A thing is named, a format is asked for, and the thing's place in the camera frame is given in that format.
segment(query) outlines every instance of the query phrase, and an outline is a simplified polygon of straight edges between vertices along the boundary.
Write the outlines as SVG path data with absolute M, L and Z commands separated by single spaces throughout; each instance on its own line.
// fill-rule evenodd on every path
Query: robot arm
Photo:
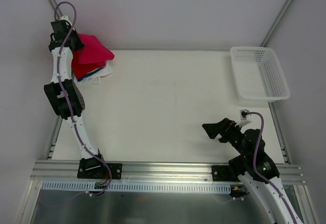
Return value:
M 53 76 L 50 84 L 44 86 L 44 91 L 55 113 L 70 126 L 75 135 L 81 154 L 77 177 L 101 178 L 103 174 L 106 174 L 106 169 L 94 156 L 103 158 L 97 145 L 89 139 L 86 133 L 83 121 L 84 99 L 71 77 L 73 52 L 82 49 L 85 45 L 80 40 L 76 30 L 73 29 L 66 44 L 61 47 L 71 28 L 67 16 L 51 22 L 51 25 L 53 33 L 51 34 L 49 50 L 53 55 Z M 64 93 L 67 93 L 71 106 L 68 105 Z
M 303 223 L 284 191 L 275 163 L 264 151 L 264 140 L 261 138 L 257 145 L 260 130 L 248 129 L 242 133 L 241 126 L 247 124 L 245 120 L 249 111 L 242 110 L 240 114 L 243 121 L 239 123 L 224 118 L 215 124 L 203 124 L 210 139 L 220 135 L 220 143 L 229 142 L 240 154 L 229 161 L 227 172 L 221 171 L 218 175 L 241 181 L 259 208 L 268 215 L 270 223 Z

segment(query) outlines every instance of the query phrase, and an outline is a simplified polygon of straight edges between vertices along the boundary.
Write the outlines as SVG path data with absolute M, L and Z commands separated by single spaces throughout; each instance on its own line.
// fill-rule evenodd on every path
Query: basket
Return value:
M 274 50 L 265 47 L 232 47 L 230 52 L 240 101 L 274 102 L 290 97 L 289 87 Z

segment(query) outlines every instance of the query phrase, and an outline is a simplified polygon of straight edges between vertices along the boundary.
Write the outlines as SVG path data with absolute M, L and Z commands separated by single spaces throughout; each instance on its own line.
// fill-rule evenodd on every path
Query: folded clothes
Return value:
M 82 79 L 82 77 L 84 77 L 89 72 L 92 72 L 98 68 L 105 66 L 105 61 L 101 63 L 93 63 L 93 64 L 85 64 L 85 65 L 79 64 L 78 61 L 81 55 L 80 51 L 81 50 L 73 53 L 73 59 L 71 62 L 71 68 L 78 79 Z
M 91 76 L 91 75 L 93 75 L 93 74 L 96 74 L 97 72 L 99 72 L 99 71 L 100 71 L 101 69 L 103 69 L 104 67 L 97 68 L 97 69 L 95 69 L 95 70 L 93 70 L 93 71 L 87 73 L 87 74 L 84 75 L 83 77 L 81 77 L 81 78 L 77 78 L 77 81 L 81 81 L 81 80 L 83 80 L 83 79 L 85 79 L 85 78 L 87 78 L 87 77 L 89 77 L 89 76 Z
M 89 74 L 88 77 L 84 77 L 83 79 L 77 79 L 77 77 L 75 77 L 75 82 L 77 81 L 78 83 L 82 84 L 97 85 L 101 83 L 101 77 L 110 75 L 111 73 L 113 73 L 113 70 L 111 69 L 109 62 L 107 62 L 106 66 L 98 70 L 96 73 Z
M 72 70 L 77 79 L 81 80 L 105 67 L 106 62 L 114 58 L 114 54 L 91 35 L 80 34 L 85 47 L 73 53 Z

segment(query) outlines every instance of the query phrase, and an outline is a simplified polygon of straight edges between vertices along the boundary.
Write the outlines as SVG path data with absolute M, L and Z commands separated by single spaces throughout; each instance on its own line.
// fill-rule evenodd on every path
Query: cable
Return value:
M 104 185 L 105 183 L 107 183 L 107 180 L 108 180 L 108 172 L 106 172 L 106 177 L 100 181 L 99 185 Z
M 73 116 L 74 116 L 73 115 L 73 110 L 72 110 L 72 106 L 71 106 L 71 103 L 70 103 L 70 100 L 69 100 L 67 91 L 65 90 L 65 88 L 64 88 L 64 86 L 62 84 L 62 81 L 61 81 L 61 76 L 60 76 L 60 58 L 61 58 L 61 52 L 62 52 L 62 49 L 63 49 L 64 45 L 66 44 L 66 42 L 67 42 L 67 40 L 68 40 L 68 38 L 69 38 L 69 36 L 70 36 L 70 34 L 71 34 L 74 26 L 75 26 L 76 19 L 77 19 L 77 11 L 76 11 L 75 6 L 72 3 L 70 3 L 70 2 L 63 1 L 63 2 L 58 3 L 58 5 L 55 8 L 55 20 L 57 20 L 57 16 L 58 16 L 57 10 L 58 10 L 58 8 L 59 8 L 59 6 L 61 4 L 68 4 L 68 5 L 70 5 L 73 8 L 74 17 L 73 17 L 73 22 L 71 24 L 70 30 L 69 30 L 67 36 L 65 37 L 65 39 L 63 40 L 63 42 L 62 42 L 62 44 L 60 46 L 60 49 L 59 49 L 58 58 L 57 58 L 57 74 L 58 74 L 57 78 L 58 78 L 58 82 L 59 82 L 60 88 L 61 88 L 61 90 L 62 90 L 62 92 L 63 92 L 63 94 L 65 96 L 66 101 L 67 101 L 67 104 L 68 104 L 68 107 L 69 107 L 69 111 L 70 111 L 71 121 L 74 124 L 74 130 L 75 130 L 75 133 L 77 135 L 77 138 L 78 138 L 80 144 L 84 147 L 84 149 L 85 149 L 85 151 L 87 153 L 89 153 L 92 157 L 94 157 L 95 159 L 97 159 L 98 161 L 100 161 L 102 164 L 104 164 L 104 166 L 106 167 L 106 169 L 108 171 L 108 174 L 110 176 L 110 179 L 108 181 L 108 184 L 105 186 L 105 188 L 102 191 L 100 191 L 99 193 L 91 193 L 90 194 L 90 196 L 99 196 L 99 195 L 102 195 L 107 190 L 108 186 L 111 184 L 111 181 L 112 181 L 112 173 L 111 173 L 111 170 L 110 170 L 109 166 L 105 163 L 105 161 L 103 159 L 100 159 L 99 157 L 97 157 L 95 154 L 93 154 L 85 146 L 82 138 L 80 137 L 80 134 L 79 134 L 78 129 L 77 129 L 76 121 L 73 119 Z
M 282 192 L 275 186 L 275 184 L 273 182 L 271 182 L 269 179 L 267 179 L 266 177 L 264 177 L 262 174 L 259 173 L 259 171 L 257 170 L 257 166 L 256 166 L 256 161 L 257 161 L 257 153 L 258 153 L 258 148 L 259 148 L 259 144 L 260 144 L 260 140 L 261 140 L 261 136 L 263 134 L 263 129 L 264 129 L 264 118 L 263 116 L 258 113 L 258 112 L 249 112 L 248 115 L 258 115 L 261 119 L 261 127 L 260 127 L 260 132 L 258 135 L 258 139 L 257 139 L 257 143 L 256 143 L 256 148 L 255 148 L 255 153 L 254 153 L 254 160 L 253 160 L 253 167 L 254 167 L 254 171 L 255 173 L 264 181 L 266 181 L 267 183 L 269 183 L 274 189 L 275 191 L 279 194 L 279 197 L 283 200 L 287 210 L 289 211 L 292 220 L 294 222 L 294 224 L 297 224 L 297 221 L 295 219 L 295 216 L 290 208 L 290 205 L 287 203 L 286 199 L 284 198 Z

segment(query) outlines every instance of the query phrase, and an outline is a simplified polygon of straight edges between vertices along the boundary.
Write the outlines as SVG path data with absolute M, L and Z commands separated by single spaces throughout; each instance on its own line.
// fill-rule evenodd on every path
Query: white tabletop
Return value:
M 113 74 L 99 85 L 78 85 L 84 121 L 105 160 L 225 163 L 237 156 L 230 144 L 210 140 L 201 127 L 239 110 L 263 114 L 265 150 L 284 163 L 267 103 L 242 106 L 236 97 L 229 52 L 114 51 Z M 260 128 L 251 116 L 243 128 Z M 62 123 L 53 159 L 80 160 L 71 128 Z

